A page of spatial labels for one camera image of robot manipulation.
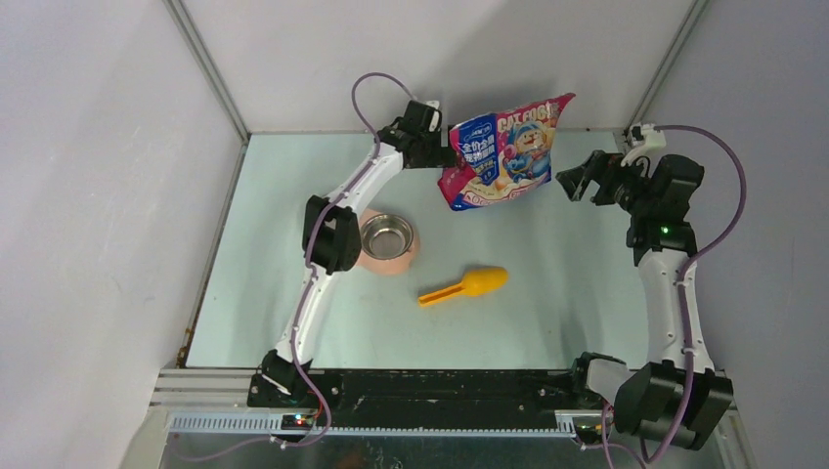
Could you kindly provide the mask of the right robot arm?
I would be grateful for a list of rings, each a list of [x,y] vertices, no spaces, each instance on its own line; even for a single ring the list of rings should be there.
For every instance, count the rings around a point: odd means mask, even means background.
[[[707,442],[733,399],[733,385],[717,374],[702,336],[695,300],[697,242],[684,219],[703,178],[703,167],[682,155],[662,157],[646,174],[624,164],[621,154],[602,150],[555,175],[570,200],[581,200],[588,185],[597,183],[593,204],[617,205],[630,214],[626,245],[647,316],[645,364],[631,370],[618,359],[584,353],[574,363],[570,399],[582,408],[605,400],[618,432],[689,450]]]

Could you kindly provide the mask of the pink double pet bowl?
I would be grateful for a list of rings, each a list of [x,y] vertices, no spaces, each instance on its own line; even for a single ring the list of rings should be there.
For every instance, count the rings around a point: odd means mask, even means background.
[[[407,271],[420,248],[418,233],[406,218],[370,208],[360,217],[362,249],[357,266],[381,276]]]

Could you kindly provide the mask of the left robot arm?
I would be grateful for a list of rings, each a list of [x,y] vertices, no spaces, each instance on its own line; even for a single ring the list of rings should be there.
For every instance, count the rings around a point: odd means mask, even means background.
[[[445,131],[437,101],[410,100],[401,116],[376,132],[369,154],[344,183],[326,196],[307,200],[301,294],[281,339],[261,364],[272,395],[283,405],[298,406],[308,397],[307,372],[333,287],[362,252],[360,217],[402,171],[455,165],[455,151],[442,143]]]

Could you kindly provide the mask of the yellow plastic scoop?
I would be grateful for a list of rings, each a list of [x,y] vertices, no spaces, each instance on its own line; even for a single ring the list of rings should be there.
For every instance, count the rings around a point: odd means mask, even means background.
[[[475,269],[465,273],[453,285],[420,295],[417,303],[420,307],[430,307],[460,296],[479,297],[504,287],[508,281],[509,273],[505,268]]]

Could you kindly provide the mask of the colourful cat food bag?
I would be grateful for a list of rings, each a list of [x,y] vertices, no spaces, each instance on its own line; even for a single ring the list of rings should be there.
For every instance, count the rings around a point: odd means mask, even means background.
[[[561,113],[576,98],[566,93],[467,119],[449,131],[457,165],[438,188],[453,211],[512,200],[551,179],[551,149]]]

